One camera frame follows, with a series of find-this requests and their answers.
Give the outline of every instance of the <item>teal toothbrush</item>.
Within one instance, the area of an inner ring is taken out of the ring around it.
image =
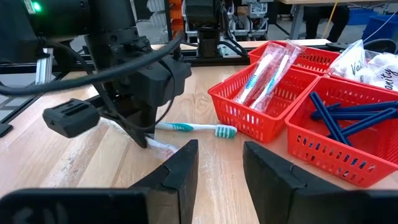
[[[229,125],[217,124],[190,124],[190,123],[166,123],[160,122],[156,125],[156,128],[166,129],[166,130],[176,130],[176,131],[184,131],[191,132],[197,130],[215,130],[215,136],[220,138],[234,138],[238,130]]]

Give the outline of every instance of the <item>wrapped toothbrush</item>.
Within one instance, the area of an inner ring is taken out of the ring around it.
[[[234,101],[242,105],[247,105],[253,99],[254,95],[264,87],[265,82],[270,79],[271,73],[276,70],[276,65],[279,64],[284,54],[285,48],[283,46],[270,43],[260,60],[258,60],[251,78],[235,96]]]
[[[160,160],[166,161],[178,151],[178,148],[171,144],[162,143],[150,137],[146,137],[146,140],[153,155]]]
[[[287,70],[293,65],[294,61],[302,51],[303,48],[301,46],[295,45],[289,40],[287,41],[285,54],[278,64],[277,70],[275,70],[271,78],[265,82],[265,88],[262,89],[259,96],[251,104],[250,108],[260,112],[266,111],[268,104],[274,95],[275,87],[278,85],[278,83],[286,74]]]

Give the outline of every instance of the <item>toothbrush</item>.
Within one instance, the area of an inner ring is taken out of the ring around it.
[[[210,125],[210,124],[160,122],[159,124],[156,125],[156,128],[165,129],[165,130],[184,131],[184,132],[214,129],[215,136],[221,138],[234,138],[235,134],[238,132],[238,130],[235,127],[223,124]]]
[[[250,106],[252,109],[256,109],[256,106],[264,99],[266,95],[269,94],[269,92],[273,89],[274,85],[277,84],[276,81],[280,79],[280,75],[284,71],[284,68],[287,64],[287,61],[289,60],[289,56],[285,55],[280,62],[278,71],[275,72],[275,75],[272,77],[271,81],[268,83],[268,85],[265,87],[265,89],[262,91],[261,95],[254,101],[254,103]]]
[[[236,100],[237,103],[243,104],[243,102],[245,101],[245,99],[248,97],[248,95],[250,94],[251,90],[253,89],[254,85],[257,83],[261,73],[264,71],[264,69],[271,62],[271,59],[272,59],[272,55],[268,54],[261,60],[259,66],[256,69],[256,71],[254,72],[252,77],[250,77],[250,80],[248,81],[248,83],[244,87],[244,90],[243,90],[241,96]]]

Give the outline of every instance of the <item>blue bin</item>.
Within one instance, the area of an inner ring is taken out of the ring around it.
[[[369,22],[371,16],[376,16],[377,12],[372,9],[349,9],[349,20],[347,25],[363,25]]]
[[[378,30],[380,26],[385,23],[391,16],[371,16],[368,25],[366,26],[362,39],[366,39],[373,32]],[[384,25],[377,33],[373,34],[367,41],[376,39],[392,39],[398,40],[398,16],[393,16],[387,24]]]

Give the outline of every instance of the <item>person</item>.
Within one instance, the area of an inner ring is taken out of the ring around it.
[[[318,25],[321,19],[329,19],[333,6],[304,7],[304,20],[306,22],[306,39],[316,39]],[[333,27],[330,30],[328,40],[337,42],[349,19],[349,9],[347,6],[336,6],[335,13],[331,21]]]

